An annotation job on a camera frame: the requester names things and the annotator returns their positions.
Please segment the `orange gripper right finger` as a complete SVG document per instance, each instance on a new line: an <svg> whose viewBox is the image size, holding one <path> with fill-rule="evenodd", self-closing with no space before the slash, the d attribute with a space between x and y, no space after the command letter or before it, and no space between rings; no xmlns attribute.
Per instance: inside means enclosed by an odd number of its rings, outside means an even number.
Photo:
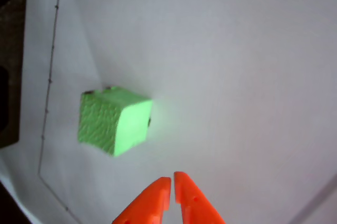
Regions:
<svg viewBox="0 0 337 224"><path fill-rule="evenodd" d="M174 188L175 201L181 205L184 224L225 224L221 215L188 174L176 171L174 173Z"/></svg>

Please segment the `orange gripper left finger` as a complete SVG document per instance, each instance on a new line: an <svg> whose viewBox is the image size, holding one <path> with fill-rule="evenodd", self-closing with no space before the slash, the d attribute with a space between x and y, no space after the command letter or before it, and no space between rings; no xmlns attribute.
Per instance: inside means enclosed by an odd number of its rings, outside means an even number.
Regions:
<svg viewBox="0 0 337 224"><path fill-rule="evenodd" d="M169 210L171 178L161 177L146 187L113 223L161 224L164 211Z"/></svg>

